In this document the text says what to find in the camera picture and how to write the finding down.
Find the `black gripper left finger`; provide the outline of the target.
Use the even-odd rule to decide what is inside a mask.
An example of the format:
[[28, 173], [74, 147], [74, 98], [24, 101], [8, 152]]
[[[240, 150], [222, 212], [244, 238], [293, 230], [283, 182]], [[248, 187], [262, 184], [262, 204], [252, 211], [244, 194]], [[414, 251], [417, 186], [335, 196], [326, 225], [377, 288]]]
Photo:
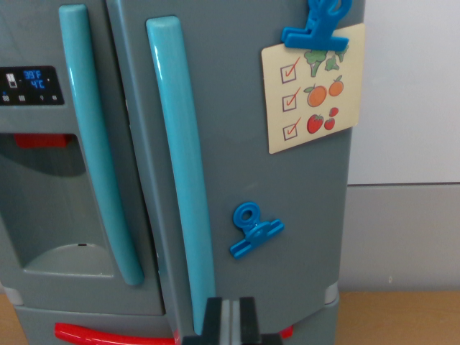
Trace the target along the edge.
[[223, 298], [209, 298], [203, 320], [201, 344], [229, 345], [231, 303]]

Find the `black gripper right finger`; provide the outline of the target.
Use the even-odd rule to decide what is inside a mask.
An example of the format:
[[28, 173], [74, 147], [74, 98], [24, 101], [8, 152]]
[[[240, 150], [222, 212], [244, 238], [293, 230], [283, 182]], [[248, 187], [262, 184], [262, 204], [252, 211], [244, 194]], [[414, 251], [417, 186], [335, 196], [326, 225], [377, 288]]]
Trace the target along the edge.
[[256, 303], [253, 297], [231, 302], [231, 343], [260, 344]]

